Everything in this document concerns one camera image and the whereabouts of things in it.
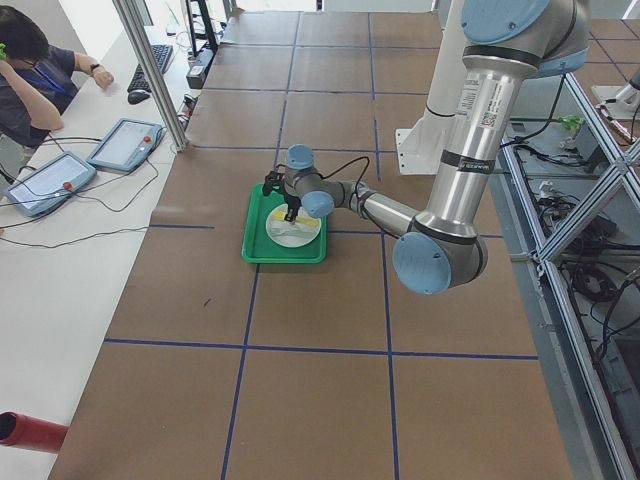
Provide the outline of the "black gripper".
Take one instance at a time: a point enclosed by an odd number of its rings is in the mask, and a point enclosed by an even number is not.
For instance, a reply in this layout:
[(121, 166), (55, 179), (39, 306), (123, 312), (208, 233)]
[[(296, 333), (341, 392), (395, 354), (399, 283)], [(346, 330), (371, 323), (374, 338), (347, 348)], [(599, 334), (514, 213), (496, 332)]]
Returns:
[(282, 172), (278, 172), (276, 170), (271, 170), (264, 178), (263, 183), (263, 195), (265, 197), (270, 196), (273, 192), (280, 194), (283, 198), (287, 206), (287, 211), (285, 214), (285, 221), (291, 221), (292, 224), (295, 224), (299, 208), (292, 208), (290, 206), (298, 206), (299, 198), (288, 192), (286, 189), (285, 182), (285, 174)]

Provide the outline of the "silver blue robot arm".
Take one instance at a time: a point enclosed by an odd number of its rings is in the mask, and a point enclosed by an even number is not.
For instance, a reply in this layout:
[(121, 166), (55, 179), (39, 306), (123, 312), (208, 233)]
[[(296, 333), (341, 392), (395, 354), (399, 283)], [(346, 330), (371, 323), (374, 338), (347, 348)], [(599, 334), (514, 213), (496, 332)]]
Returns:
[(466, 78), (426, 208), (416, 211), (361, 181), (331, 181), (310, 147), (289, 148), (263, 195), (279, 193), (292, 222), (299, 209), (324, 218), (347, 208), (397, 235), (393, 266), (409, 290), (439, 294), (477, 278), (487, 249), (474, 225), (504, 130), (522, 83), (580, 68), (587, 56), (586, 1), (466, 1), (459, 25)]

